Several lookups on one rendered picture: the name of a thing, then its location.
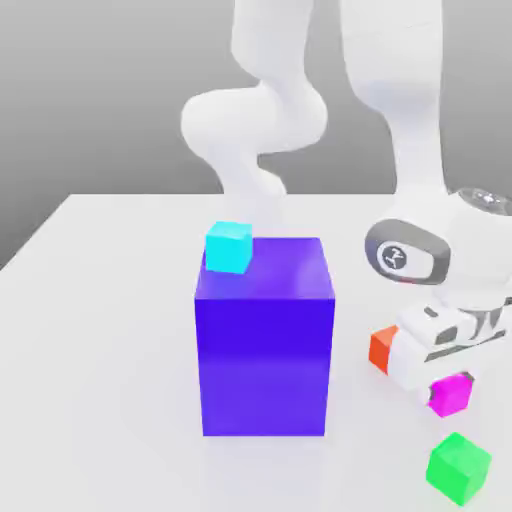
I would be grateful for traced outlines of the small cyan cube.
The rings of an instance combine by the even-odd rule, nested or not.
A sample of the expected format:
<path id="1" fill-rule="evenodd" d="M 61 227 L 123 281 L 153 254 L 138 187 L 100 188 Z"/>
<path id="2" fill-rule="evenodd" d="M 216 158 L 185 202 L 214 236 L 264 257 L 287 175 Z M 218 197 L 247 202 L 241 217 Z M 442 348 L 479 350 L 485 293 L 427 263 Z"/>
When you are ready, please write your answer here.
<path id="1" fill-rule="evenodd" d="M 252 225 L 217 221 L 205 237 L 205 266 L 209 271 L 243 274 L 253 255 Z"/>

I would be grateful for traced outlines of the large purple box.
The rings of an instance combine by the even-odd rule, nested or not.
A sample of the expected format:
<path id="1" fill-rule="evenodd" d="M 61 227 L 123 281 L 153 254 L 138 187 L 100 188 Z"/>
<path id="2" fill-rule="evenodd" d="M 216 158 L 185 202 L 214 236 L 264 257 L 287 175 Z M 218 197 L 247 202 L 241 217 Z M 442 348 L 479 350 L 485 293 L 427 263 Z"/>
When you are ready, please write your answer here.
<path id="1" fill-rule="evenodd" d="M 194 306 L 204 435 L 324 434 L 335 292 L 319 239 L 255 239 L 245 273 L 200 269 Z"/>

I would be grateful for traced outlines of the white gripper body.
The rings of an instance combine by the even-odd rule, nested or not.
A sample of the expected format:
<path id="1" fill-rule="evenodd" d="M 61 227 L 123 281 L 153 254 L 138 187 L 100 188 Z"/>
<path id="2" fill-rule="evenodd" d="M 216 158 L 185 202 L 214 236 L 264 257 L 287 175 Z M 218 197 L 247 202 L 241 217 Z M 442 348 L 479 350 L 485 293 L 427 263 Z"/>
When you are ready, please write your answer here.
<path id="1" fill-rule="evenodd" d="M 402 389 L 417 391 L 448 376 L 480 370 L 501 357 L 507 347 L 504 330 L 471 346 L 426 348 L 405 330 L 393 337 L 388 358 L 388 376 Z"/>

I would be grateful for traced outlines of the small magenta cube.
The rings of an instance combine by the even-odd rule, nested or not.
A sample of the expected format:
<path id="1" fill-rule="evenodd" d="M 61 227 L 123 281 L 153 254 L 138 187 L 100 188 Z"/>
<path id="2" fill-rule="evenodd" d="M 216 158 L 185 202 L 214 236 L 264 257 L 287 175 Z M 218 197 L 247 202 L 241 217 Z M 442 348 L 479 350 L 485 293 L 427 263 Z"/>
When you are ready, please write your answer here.
<path id="1" fill-rule="evenodd" d="M 435 381 L 431 386 L 434 397 L 429 407 L 439 417 L 445 418 L 467 408 L 473 384 L 461 373 Z"/>

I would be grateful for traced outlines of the small green cube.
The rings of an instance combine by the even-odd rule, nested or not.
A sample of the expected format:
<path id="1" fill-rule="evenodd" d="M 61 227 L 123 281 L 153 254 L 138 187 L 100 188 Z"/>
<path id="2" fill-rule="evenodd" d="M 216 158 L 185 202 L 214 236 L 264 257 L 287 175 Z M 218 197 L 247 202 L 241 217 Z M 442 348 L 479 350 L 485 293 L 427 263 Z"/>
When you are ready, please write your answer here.
<path id="1" fill-rule="evenodd" d="M 426 480 L 458 506 L 465 506 L 483 487 L 492 455 L 458 432 L 431 452 Z"/>

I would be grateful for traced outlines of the small orange cube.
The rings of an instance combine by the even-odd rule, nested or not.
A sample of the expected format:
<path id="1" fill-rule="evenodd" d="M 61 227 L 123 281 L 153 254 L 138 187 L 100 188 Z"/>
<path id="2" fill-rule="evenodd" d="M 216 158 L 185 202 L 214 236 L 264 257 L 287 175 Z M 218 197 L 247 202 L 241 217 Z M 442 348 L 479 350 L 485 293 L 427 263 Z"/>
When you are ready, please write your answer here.
<path id="1" fill-rule="evenodd" d="M 393 339 L 397 332 L 398 327 L 391 325 L 374 332 L 370 337 L 368 359 L 384 374 L 388 374 L 389 357 Z"/>

